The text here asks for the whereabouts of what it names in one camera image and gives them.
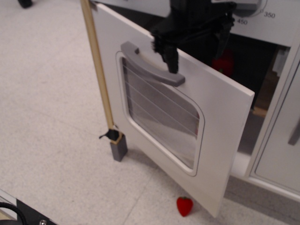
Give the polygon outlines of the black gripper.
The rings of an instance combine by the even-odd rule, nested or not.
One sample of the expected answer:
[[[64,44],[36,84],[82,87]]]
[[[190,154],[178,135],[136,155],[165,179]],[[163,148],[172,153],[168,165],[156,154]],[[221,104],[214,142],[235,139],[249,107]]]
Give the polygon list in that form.
[[[152,48],[162,54],[170,73],[178,73],[177,47],[197,38],[213,40],[212,57],[218,59],[225,50],[234,24],[233,1],[171,0],[170,13],[151,28]]]

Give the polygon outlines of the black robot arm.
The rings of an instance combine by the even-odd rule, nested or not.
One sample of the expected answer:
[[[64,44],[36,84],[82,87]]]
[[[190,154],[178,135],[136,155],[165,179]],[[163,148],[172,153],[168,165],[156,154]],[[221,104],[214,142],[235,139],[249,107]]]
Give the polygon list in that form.
[[[209,65],[227,45],[236,7],[233,1],[170,1],[169,15],[150,30],[153,51],[161,55],[173,74],[179,70],[177,49],[183,46],[195,45],[197,59]]]

